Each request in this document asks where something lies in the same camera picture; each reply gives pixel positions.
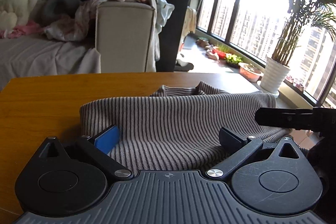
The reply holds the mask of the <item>white plush toy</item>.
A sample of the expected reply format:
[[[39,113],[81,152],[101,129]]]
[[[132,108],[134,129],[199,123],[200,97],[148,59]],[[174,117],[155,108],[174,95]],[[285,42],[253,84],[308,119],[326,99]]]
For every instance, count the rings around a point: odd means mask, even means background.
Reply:
[[[1,31],[25,26],[38,0],[1,0]]]

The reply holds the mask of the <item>pink basin on floor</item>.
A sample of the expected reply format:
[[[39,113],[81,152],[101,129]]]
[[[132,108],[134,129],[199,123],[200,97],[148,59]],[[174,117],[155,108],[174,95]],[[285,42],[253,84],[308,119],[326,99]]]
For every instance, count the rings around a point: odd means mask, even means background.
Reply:
[[[264,75],[252,64],[247,64],[243,62],[239,63],[239,73],[251,83],[257,83]]]

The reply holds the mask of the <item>striped grey knit garment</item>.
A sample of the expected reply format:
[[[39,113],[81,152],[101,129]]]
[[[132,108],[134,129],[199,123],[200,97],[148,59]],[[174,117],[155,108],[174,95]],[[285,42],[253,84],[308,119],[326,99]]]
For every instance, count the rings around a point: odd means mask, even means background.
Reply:
[[[120,140],[108,154],[133,172],[205,170],[228,156],[219,142],[222,127],[266,143],[288,135],[287,128],[255,122],[259,108],[276,105],[271,94],[231,94],[200,82],[194,88],[162,86],[147,97],[96,100],[80,108],[80,120],[89,136],[116,126]]]

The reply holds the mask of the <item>potted palm plant white pot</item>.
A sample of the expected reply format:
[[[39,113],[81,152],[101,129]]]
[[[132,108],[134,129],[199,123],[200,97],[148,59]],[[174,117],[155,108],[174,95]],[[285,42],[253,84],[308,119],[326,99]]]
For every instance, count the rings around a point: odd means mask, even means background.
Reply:
[[[335,42],[335,0],[289,0],[289,17],[271,57],[266,60],[260,87],[275,94],[290,71],[289,62],[306,26],[324,28]]]

